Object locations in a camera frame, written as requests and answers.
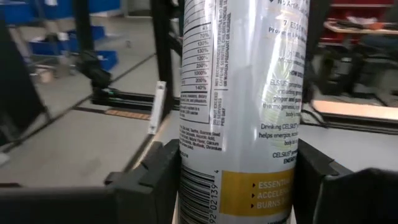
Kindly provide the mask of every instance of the nutrition facts label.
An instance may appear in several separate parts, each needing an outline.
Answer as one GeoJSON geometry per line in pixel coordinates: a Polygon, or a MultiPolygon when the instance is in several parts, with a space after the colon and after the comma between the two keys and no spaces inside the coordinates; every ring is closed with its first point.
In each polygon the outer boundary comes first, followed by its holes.
{"type": "Polygon", "coordinates": [[[185,4],[180,117],[186,121],[210,124],[212,120],[215,125],[222,124],[222,108],[210,108],[211,102],[221,104],[218,91],[228,90],[227,3],[217,1],[218,12],[215,2],[189,0],[185,4]],[[215,21],[217,33],[213,35],[215,21]],[[214,44],[218,48],[216,55],[214,44]],[[210,119],[210,114],[218,119],[210,119]]]}
{"type": "Polygon", "coordinates": [[[208,124],[213,60],[213,7],[206,1],[185,4],[180,116],[208,124]]]}

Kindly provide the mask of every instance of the energy drink can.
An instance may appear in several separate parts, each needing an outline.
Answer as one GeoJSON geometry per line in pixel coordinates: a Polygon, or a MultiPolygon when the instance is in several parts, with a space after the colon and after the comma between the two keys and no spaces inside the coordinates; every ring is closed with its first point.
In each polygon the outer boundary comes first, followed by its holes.
{"type": "Polygon", "coordinates": [[[186,0],[181,224],[286,223],[309,0],[186,0]]]}

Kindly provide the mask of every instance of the celsius can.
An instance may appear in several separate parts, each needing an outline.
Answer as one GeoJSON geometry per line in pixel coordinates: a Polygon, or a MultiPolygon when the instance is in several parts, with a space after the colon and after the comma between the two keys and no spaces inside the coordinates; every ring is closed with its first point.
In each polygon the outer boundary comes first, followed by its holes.
{"type": "Polygon", "coordinates": [[[309,0],[185,0],[180,224],[286,223],[309,0]]]}

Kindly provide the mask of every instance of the black metal frame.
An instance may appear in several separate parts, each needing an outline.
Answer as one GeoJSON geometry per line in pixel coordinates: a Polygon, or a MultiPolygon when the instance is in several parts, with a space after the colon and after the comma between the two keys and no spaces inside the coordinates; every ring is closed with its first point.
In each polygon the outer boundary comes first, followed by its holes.
{"type": "MultiPolygon", "coordinates": [[[[155,45],[157,52],[157,66],[159,80],[166,82],[165,102],[162,119],[171,110],[177,110],[179,99],[174,97],[174,83],[172,73],[172,58],[170,49],[181,54],[182,45],[169,35],[171,2],[165,0],[151,0],[152,20],[154,25],[155,45]]],[[[93,95],[91,102],[96,105],[106,105],[135,110],[152,110],[154,95],[127,93],[115,89],[104,91],[111,84],[110,74],[99,67],[96,58],[94,41],[90,29],[90,12],[88,0],[74,0],[76,34],[80,45],[80,71],[91,79],[93,95]]]]}

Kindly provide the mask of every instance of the black post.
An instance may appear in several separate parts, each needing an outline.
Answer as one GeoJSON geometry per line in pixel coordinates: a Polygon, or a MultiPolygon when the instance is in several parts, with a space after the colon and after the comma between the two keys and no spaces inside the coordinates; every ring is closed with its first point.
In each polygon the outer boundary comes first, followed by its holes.
{"type": "Polygon", "coordinates": [[[80,52],[85,50],[94,51],[88,0],[73,0],[72,4],[75,14],[76,37],[78,39],[80,52]]]}
{"type": "Polygon", "coordinates": [[[167,0],[150,0],[150,9],[155,33],[159,80],[166,82],[166,97],[162,119],[170,113],[174,106],[172,57],[169,43],[170,18],[167,14],[169,11],[167,4],[167,0]]]}

